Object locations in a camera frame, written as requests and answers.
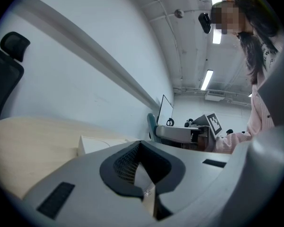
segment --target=air conditioning unit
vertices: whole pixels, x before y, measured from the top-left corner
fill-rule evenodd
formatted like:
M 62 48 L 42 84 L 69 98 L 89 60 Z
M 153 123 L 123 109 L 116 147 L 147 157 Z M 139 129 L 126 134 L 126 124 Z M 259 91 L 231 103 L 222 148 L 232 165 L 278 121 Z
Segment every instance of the air conditioning unit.
M 205 100 L 221 101 L 225 98 L 225 92 L 208 90 L 205 95 Z

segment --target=concrete ceiling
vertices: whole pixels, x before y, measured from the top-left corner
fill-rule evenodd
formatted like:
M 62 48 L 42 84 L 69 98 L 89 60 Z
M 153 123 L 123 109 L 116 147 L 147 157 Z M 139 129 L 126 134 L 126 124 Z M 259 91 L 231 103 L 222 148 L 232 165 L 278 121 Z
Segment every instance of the concrete ceiling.
M 151 24 L 161 45 L 175 93 L 200 89 L 207 70 L 213 70 L 208 89 L 231 92 L 230 98 L 250 104 L 251 92 L 245 59 L 238 39 L 223 35 L 213 44 L 213 33 L 205 34 L 198 21 L 209 12 L 211 0 L 135 0 Z M 183 18 L 165 16 L 176 9 Z

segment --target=white box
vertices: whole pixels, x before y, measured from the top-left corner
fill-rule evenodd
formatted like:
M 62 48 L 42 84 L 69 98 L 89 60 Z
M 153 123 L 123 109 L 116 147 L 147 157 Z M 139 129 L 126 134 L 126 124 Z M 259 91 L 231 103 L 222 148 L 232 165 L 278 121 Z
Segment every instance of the white box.
M 98 139 L 82 136 L 79 140 L 78 156 L 130 142 L 127 139 Z

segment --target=wooden desk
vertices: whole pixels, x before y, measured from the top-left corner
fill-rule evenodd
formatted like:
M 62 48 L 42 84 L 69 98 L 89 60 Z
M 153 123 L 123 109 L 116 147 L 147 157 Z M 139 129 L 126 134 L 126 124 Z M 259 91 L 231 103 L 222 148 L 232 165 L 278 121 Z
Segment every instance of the wooden desk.
M 80 136 L 137 139 L 89 124 L 42 117 L 0 121 L 0 183 L 23 198 L 38 181 L 77 156 Z

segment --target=dark hair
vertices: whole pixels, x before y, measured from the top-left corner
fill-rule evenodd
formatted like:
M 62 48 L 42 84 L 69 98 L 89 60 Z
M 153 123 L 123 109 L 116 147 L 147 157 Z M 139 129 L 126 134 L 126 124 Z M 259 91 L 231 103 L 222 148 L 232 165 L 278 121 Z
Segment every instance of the dark hair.
M 218 19 L 217 15 L 219 12 L 217 6 L 225 2 L 228 1 L 222 1 L 213 5 L 211 11 L 211 17 L 213 18 L 212 23 L 216 23 Z M 245 14 L 251 26 L 267 47 L 271 51 L 277 52 L 277 49 L 269 37 L 273 37 L 277 34 L 279 25 L 264 2 L 262 0 L 235 0 L 235 6 Z M 263 72 L 263 67 L 266 69 L 261 43 L 256 35 L 247 32 L 239 33 L 238 39 L 240 40 L 241 47 L 247 59 L 247 68 L 250 71 L 251 84 L 257 84 L 257 74 Z

